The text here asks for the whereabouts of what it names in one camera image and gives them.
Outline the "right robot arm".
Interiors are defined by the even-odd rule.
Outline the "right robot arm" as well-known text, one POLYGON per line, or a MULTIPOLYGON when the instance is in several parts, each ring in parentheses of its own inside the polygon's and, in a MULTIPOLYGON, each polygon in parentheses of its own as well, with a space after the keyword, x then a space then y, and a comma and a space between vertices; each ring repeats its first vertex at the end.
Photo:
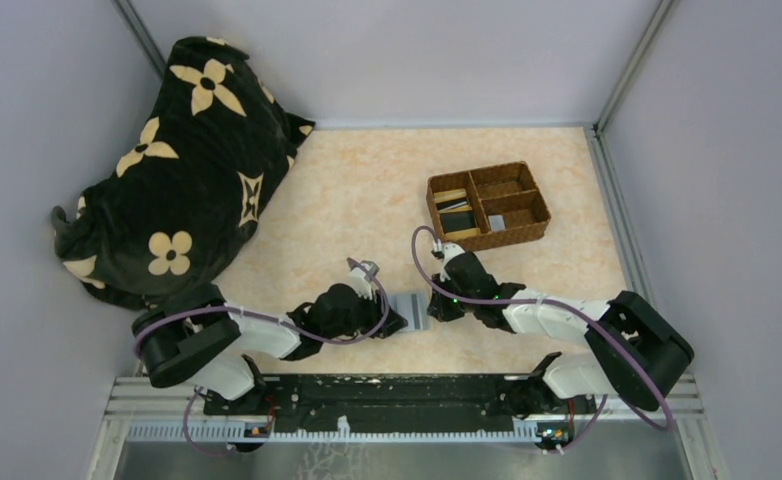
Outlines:
POLYGON ((690 343, 636 292, 572 300, 499 283, 474 253, 455 244, 433 255, 441 270, 430 279, 428 311, 437 320, 471 314, 491 329, 584 347, 581 354, 555 353, 534 372, 556 399, 616 395, 632 407, 657 411, 694 360, 690 343))

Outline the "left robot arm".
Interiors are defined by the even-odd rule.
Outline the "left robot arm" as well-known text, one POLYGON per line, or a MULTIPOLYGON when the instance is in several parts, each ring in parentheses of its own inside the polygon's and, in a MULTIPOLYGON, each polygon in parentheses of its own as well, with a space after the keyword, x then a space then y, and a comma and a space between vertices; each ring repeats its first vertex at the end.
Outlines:
POLYGON ((273 316, 230 303, 206 284, 141 315, 132 333, 153 387, 189 383, 236 400, 262 383, 253 352, 298 361, 324 345, 383 339, 407 325, 378 289, 363 297, 337 283, 315 301, 273 316))

